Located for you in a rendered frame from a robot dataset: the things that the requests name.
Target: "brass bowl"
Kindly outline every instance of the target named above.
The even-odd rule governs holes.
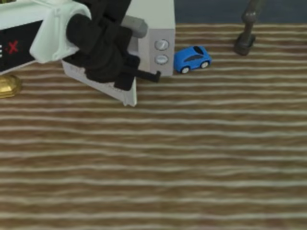
[[[13,97],[21,91],[22,82],[14,75],[0,76],[0,98]]]

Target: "striped wood surface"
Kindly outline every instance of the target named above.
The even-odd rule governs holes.
[[[181,24],[207,70],[140,82],[139,105],[63,74],[0,100],[1,230],[305,230],[307,25]]]

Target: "toy car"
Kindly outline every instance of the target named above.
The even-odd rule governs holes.
[[[188,73],[192,69],[207,68],[212,58],[203,46],[190,46],[175,53],[174,69],[179,73]]]

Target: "gray wall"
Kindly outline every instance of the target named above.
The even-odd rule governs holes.
[[[248,3],[248,0],[174,1],[177,23],[240,23]],[[307,0],[266,0],[264,6],[261,23],[307,22]]]

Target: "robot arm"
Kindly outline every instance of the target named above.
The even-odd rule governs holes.
[[[128,53],[132,35],[146,23],[126,16],[131,0],[17,0],[0,5],[0,74],[33,62],[65,59],[88,79],[129,91],[135,76],[158,82],[160,73],[138,70]]]

